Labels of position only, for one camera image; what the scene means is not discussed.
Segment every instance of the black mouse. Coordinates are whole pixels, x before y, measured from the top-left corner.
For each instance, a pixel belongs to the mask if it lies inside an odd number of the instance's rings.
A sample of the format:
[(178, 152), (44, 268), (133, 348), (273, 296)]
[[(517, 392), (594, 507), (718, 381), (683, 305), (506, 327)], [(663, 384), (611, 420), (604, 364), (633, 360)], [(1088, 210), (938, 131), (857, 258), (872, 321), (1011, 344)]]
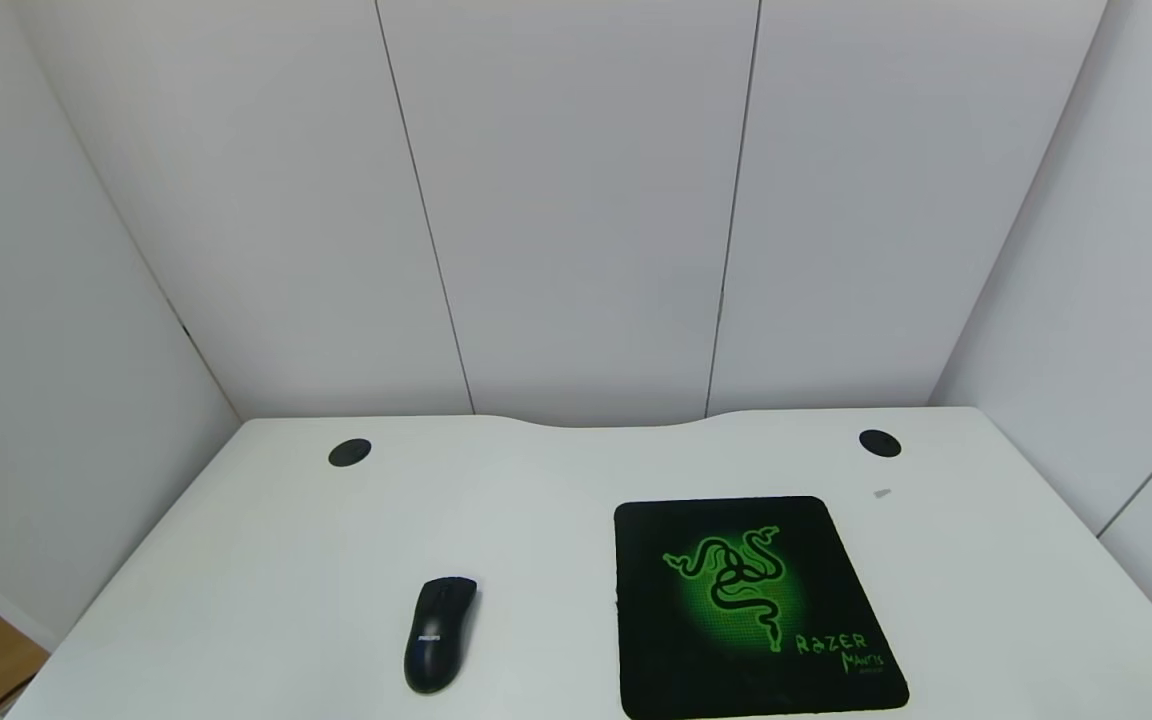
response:
[(460, 673), (465, 614), (477, 591), (479, 584), (469, 578), (431, 579), (420, 589), (403, 657), (403, 674), (414, 691), (438, 692)]

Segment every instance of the mouse pad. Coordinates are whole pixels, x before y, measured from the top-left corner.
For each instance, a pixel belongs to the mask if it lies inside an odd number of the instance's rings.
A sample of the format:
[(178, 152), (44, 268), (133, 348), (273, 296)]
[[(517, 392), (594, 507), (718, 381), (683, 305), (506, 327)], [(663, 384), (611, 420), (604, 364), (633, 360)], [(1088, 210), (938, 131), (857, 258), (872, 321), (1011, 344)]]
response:
[(635, 720), (909, 702), (818, 498), (621, 505), (616, 583), (621, 706)]

